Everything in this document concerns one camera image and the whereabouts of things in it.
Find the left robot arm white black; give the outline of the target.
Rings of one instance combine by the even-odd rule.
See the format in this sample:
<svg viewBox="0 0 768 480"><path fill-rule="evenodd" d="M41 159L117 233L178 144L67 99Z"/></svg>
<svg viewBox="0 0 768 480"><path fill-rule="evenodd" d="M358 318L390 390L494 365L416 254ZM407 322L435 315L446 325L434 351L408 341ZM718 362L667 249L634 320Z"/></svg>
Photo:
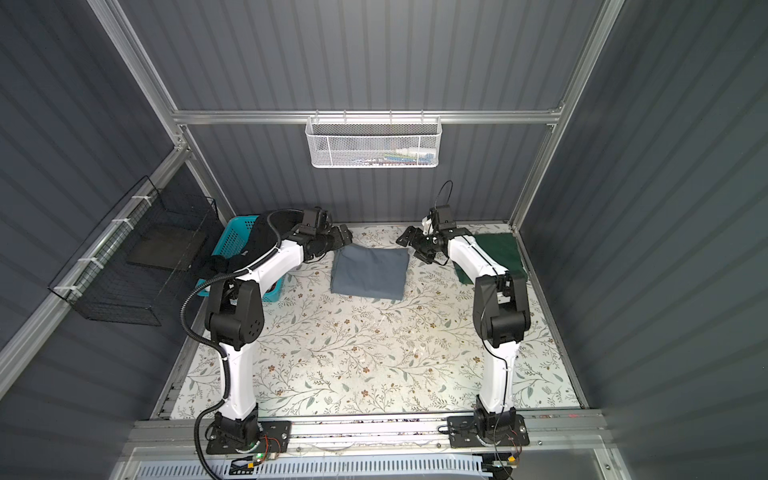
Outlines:
<svg viewBox="0 0 768 480"><path fill-rule="evenodd" d="M241 238L216 248L211 259L216 276L207 286L205 328L221 351L222 392L211 430L214 440L246 452L262 438L252 356L265 326L263 299L285 274L351 244L353 236L319 207L237 217L225 232Z"/></svg>

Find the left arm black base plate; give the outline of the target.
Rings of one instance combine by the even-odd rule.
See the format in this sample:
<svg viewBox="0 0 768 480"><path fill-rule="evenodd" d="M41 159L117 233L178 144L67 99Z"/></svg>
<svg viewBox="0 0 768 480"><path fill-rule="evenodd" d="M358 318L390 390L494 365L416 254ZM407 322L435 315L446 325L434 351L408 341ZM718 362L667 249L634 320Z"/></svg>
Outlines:
<svg viewBox="0 0 768 480"><path fill-rule="evenodd" d="M289 421L215 419L206 429L205 453L279 454L287 451L293 424Z"/></svg>

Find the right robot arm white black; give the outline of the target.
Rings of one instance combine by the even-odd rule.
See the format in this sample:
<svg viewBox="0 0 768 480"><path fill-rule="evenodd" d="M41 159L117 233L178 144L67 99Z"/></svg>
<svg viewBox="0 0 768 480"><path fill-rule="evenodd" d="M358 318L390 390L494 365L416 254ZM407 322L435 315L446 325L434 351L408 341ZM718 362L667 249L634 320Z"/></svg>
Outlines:
<svg viewBox="0 0 768 480"><path fill-rule="evenodd" d="M498 444L502 433L517 426L515 363L531 326L527 277L494 260L468 229L456 224L448 205L431 208L422 225L407 227L396 244L412 248L426 264L443 254L472 281L473 325L484 348L484 372L470 429L478 439Z"/></svg>

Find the teal plastic laundry basket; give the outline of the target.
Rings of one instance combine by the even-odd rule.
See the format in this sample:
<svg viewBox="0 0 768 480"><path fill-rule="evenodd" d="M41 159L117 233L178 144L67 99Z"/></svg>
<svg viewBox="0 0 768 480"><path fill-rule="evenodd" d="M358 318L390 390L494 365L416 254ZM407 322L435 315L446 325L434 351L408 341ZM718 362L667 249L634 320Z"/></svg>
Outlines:
<svg viewBox="0 0 768 480"><path fill-rule="evenodd" d="M226 225L212 254L220 255L227 259L240 254L250 237L252 227L257 219L257 215L238 216L231 219ZM280 278L264 294L262 300L265 303L276 303L280 298L282 285L283 278Z"/></svg>

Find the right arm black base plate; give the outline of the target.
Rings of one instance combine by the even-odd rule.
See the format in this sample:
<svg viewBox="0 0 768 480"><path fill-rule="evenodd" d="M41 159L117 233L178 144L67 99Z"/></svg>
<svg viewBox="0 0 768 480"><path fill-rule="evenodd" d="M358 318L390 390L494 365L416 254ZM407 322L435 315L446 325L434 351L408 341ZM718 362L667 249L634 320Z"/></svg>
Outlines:
<svg viewBox="0 0 768 480"><path fill-rule="evenodd" d="M478 419L472 415L449 416L439 431L448 436L454 449L522 448L530 444L525 419L517 412L515 418L504 413L500 420L495 417Z"/></svg>

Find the grey-blue t-shirt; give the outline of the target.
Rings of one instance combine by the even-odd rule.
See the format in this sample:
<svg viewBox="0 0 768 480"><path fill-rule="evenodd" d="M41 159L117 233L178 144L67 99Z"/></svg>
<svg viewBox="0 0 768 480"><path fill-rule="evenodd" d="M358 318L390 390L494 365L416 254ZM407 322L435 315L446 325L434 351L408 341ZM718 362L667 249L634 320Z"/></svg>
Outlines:
<svg viewBox="0 0 768 480"><path fill-rule="evenodd" d="M409 259L405 248L347 245L334 253L330 290L339 295L401 301Z"/></svg>

